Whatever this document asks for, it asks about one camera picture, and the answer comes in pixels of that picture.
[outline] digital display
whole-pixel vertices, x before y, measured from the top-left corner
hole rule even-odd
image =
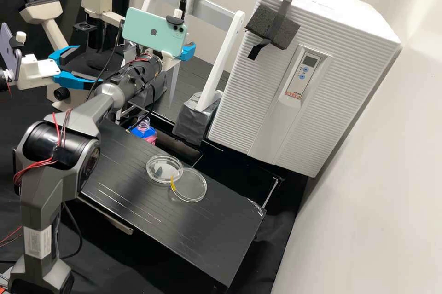
[[[317,61],[318,61],[318,60],[315,59],[315,58],[313,58],[313,57],[306,56],[306,57],[304,58],[304,60],[303,60],[302,63],[303,63],[304,65],[314,67],[314,66],[316,65],[316,62],[317,62]]]

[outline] black wire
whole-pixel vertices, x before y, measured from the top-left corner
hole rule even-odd
[[[112,49],[112,52],[110,53],[109,58],[107,59],[106,64],[104,65],[103,69],[101,70],[100,74],[97,76],[97,78],[95,79],[95,81],[92,84],[91,89],[89,90],[89,93],[87,93],[86,99],[84,100],[85,102],[89,99],[89,97],[92,94],[93,88],[95,87],[95,85],[97,84],[98,80],[101,78],[101,76],[103,75],[103,73],[106,71],[107,66],[109,65],[109,62],[112,59],[112,56],[115,53],[116,47],[118,45],[118,40],[120,40],[120,34],[121,34],[121,30],[122,30],[122,23],[120,23],[120,27],[118,28],[118,33],[116,35],[116,40],[115,40],[115,44],[114,44],[114,48]]]
[[[149,85],[149,86],[151,86],[152,87],[152,91],[153,91],[153,102],[151,103],[151,104],[149,104],[149,105],[152,105],[152,108],[149,110],[149,113],[147,114],[147,115],[150,115],[151,113],[152,113],[152,111],[153,111],[153,107],[154,107],[154,103],[155,103],[155,87],[153,86],[153,85]],[[122,122],[120,122],[120,126],[123,126],[124,124],[126,124],[129,120],[131,120],[131,119],[133,119],[133,118],[136,118],[136,117],[139,117],[140,116],[140,113],[138,113],[138,114],[136,114],[136,115],[132,115],[132,116],[129,116],[129,117],[127,117],[127,118],[124,118],[124,121],[122,121]]]
[[[68,208],[68,206],[66,205],[65,202],[63,202],[63,207],[66,209],[66,212],[68,213],[68,216],[69,216],[70,220],[74,224],[75,230],[76,230],[76,232],[78,234],[78,238],[80,239],[80,243],[78,244],[77,250],[75,252],[73,252],[72,254],[69,254],[67,256],[63,256],[61,258],[61,259],[66,259],[66,258],[69,258],[69,257],[77,255],[78,252],[81,250],[81,248],[83,247],[83,236],[81,235],[80,228],[78,227],[78,224],[77,224],[77,222],[74,219],[74,216],[72,216],[72,213],[70,212],[70,210],[69,210],[69,208]]]
[[[66,209],[66,212],[68,213],[70,220],[71,220],[72,223],[74,224],[75,230],[76,230],[76,232],[77,232],[77,234],[78,234],[78,238],[80,239],[80,243],[78,244],[78,248],[77,248],[77,250],[76,250],[75,252],[73,252],[72,254],[69,254],[69,255],[67,255],[67,256],[63,256],[63,257],[61,258],[61,259],[66,259],[66,258],[69,258],[69,257],[75,256],[75,255],[77,255],[77,254],[79,253],[79,251],[80,251],[81,248],[83,247],[83,236],[81,235],[80,228],[78,227],[78,224],[77,224],[77,222],[76,222],[75,219],[74,219],[74,216],[73,216],[72,213],[70,212],[70,210],[69,210],[69,208],[68,208],[68,206],[66,205],[65,202],[63,202],[63,207]],[[17,262],[17,261],[16,261],[16,260],[13,260],[13,259],[0,259],[0,263],[11,263],[11,264],[13,264],[13,263],[16,263],[16,262]]]
[[[12,239],[6,240],[6,241],[3,242],[2,244],[0,244],[0,248],[6,246],[6,245],[8,245],[8,244],[10,244],[10,243],[13,242],[13,241],[16,241],[16,240],[17,240],[18,238],[20,238],[20,237],[22,237],[21,234],[17,235],[16,237],[14,237],[14,238],[12,238]]]
[[[105,45],[105,37],[106,37],[106,23],[101,22],[103,24],[103,28],[101,29],[101,45],[97,49],[96,53],[100,52],[100,50],[103,50],[103,46]]]
[[[129,66],[128,68],[126,68],[126,69],[123,71],[123,73],[121,73],[121,75],[125,75],[125,74],[128,73],[130,70],[135,69],[135,68],[139,68],[139,67],[141,67],[141,66],[133,66],[133,65],[131,65],[131,66]],[[118,69],[117,71],[115,71],[114,73],[112,73],[111,75],[107,76],[107,77],[105,78],[105,80],[110,80],[114,75],[117,75],[118,73],[120,73],[121,69],[123,69],[123,68],[124,68],[124,66],[123,66],[122,68]]]
[[[130,131],[130,130],[131,130],[132,128],[134,128],[134,127],[137,127],[138,124],[140,124],[144,119],[146,119],[146,118],[152,113],[153,106],[154,106],[154,104],[155,104],[155,87],[154,87],[153,85],[149,85],[149,86],[152,87],[152,94],[153,94],[152,107],[150,108],[150,110],[149,110],[148,113],[146,113],[143,117],[141,117],[141,119],[139,119],[139,120],[136,122],[135,125],[130,126],[130,127],[127,129],[128,131]]]

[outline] white label sticker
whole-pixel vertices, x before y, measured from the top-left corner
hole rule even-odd
[[[23,236],[26,255],[42,259],[51,253],[52,231],[50,225],[42,231],[23,226]]]

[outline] black strap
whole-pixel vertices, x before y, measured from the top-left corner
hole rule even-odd
[[[264,48],[266,45],[268,45],[272,40],[275,38],[276,33],[281,28],[281,24],[284,21],[284,18],[287,14],[287,10],[289,9],[289,6],[293,0],[283,0],[281,3],[281,6],[279,7],[278,13],[276,14],[275,18],[273,19],[272,25],[268,29],[265,38],[262,39],[262,41],[254,46],[252,50],[250,50],[249,55],[247,58],[251,60],[255,60],[256,57],[259,54],[259,51]]]

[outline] black platform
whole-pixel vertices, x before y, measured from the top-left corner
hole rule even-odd
[[[149,158],[164,151],[110,121],[100,125],[100,132],[102,154],[81,196],[229,287],[265,211],[207,176],[203,200],[183,202],[146,172]]]
[[[11,149],[17,146],[29,125],[53,111],[51,103],[45,98],[44,87],[18,91],[13,86],[12,95],[10,99],[9,94],[0,94],[2,117],[13,123],[0,128],[2,238],[21,224],[19,197],[13,191]],[[219,153],[215,158],[205,151],[207,157],[198,163],[198,170],[211,177],[220,177],[222,182],[230,183],[232,189],[240,191],[241,195],[259,201],[250,192],[256,190],[255,185],[263,174],[256,172],[250,165],[244,165],[238,157],[232,158],[222,151]],[[304,176],[292,173],[285,184],[275,190],[266,206],[267,214],[229,293],[270,293],[301,201],[305,179]],[[209,182],[208,194],[211,186],[213,185]],[[68,205],[84,237],[80,253],[66,260],[75,272],[73,293],[126,293],[128,285],[131,293],[212,293],[211,277],[143,232],[134,230],[133,235],[127,235],[105,221],[101,214],[89,206],[75,201],[69,201]],[[66,213],[62,218],[64,224],[61,225],[60,253],[66,255],[75,250],[78,238]],[[230,233],[229,240],[235,240],[235,233]],[[0,248],[0,259],[14,260],[22,253],[23,238],[18,238]],[[0,263],[0,272],[11,265]]]

